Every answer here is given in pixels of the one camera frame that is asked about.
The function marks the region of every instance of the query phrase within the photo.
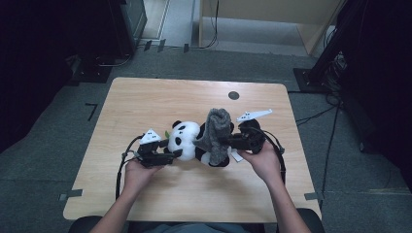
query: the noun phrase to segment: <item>panda ear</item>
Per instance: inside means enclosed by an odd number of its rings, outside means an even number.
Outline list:
[[[230,123],[230,133],[233,133],[233,129],[234,129],[234,124],[231,122]]]
[[[200,126],[200,131],[199,131],[199,134],[197,135],[196,139],[200,139],[201,137],[203,137],[203,133],[205,132],[205,128],[206,128],[206,123],[203,123]]]
[[[180,123],[182,123],[182,122],[179,121],[179,120],[176,120],[176,122],[173,123],[172,128],[176,127],[176,125],[178,125],[178,124],[180,124]]]

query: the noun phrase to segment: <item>vr controller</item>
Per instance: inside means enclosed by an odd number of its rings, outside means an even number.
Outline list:
[[[239,124],[240,133],[235,133],[227,138],[219,138],[222,145],[231,146],[238,150],[251,150],[253,154],[261,151],[265,141],[264,135],[259,132],[260,125],[257,120],[250,119]]]
[[[165,148],[169,143],[168,139],[161,141],[160,139],[160,136],[158,136],[152,129],[141,137],[139,149],[134,152],[134,156],[144,167],[150,168],[154,166],[172,164],[174,158],[182,155],[183,150],[158,153],[158,148]]]
[[[140,161],[140,164],[147,168],[172,164],[173,159],[180,157],[183,150],[175,150],[170,153],[158,153],[157,149],[167,147],[168,141],[169,140],[163,140],[140,145],[139,149],[134,153],[134,156]]]

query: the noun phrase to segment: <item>person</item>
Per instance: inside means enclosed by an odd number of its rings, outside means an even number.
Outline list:
[[[280,163],[273,146],[266,141],[259,154],[251,154],[243,150],[239,150],[238,153],[252,164],[257,175],[265,182],[272,199],[279,232],[310,232],[282,182]],[[98,220],[90,232],[121,232],[135,199],[149,183],[154,173],[160,169],[162,167],[148,169],[143,167],[137,160],[129,161],[125,166],[124,188],[120,197],[106,215]],[[209,223],[199,224],[161,225],[158,227],[158,231],[153,230],[151,232],[168,232],[166,231],[167,227],[172,228],[170,232],[181,232],[179,227],[182,228],[182,232],[202,232],[201,230],[205,230],[204,232],[226,232],[226,228],[229,232],[241,232],[236,226],[225,225],[225,223],[212,223],[210,227]]]

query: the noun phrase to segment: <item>plush toy head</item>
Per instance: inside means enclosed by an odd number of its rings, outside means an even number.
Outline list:
[[[169,151],[182,149],[182,155],[178,159],[188,161],[195,157],[196,146],[193,141],[200,132],[200,126],[196,122],[176,121],[173,124],[173,130],[169,134]]]

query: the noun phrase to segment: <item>panda plush toy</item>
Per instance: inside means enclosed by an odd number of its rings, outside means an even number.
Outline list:
[[[211,153],[197,147],[193,142],[200,140],[205,132],[206,123],[201,126],[192,121],[179,121],[173,123],[173,130],[169,134],[169,143],[165,152],[183,150],[182,155],[178,159],[189,161],[194,158],[198,159],[205,165],[212,167],[225,167],[229,164],[228,155],[231,152],[230,147],[227,148],[227,157],[219,164],[213,165],[210,163]],[[230,133],[233,131],[234,125],[230,123]]]

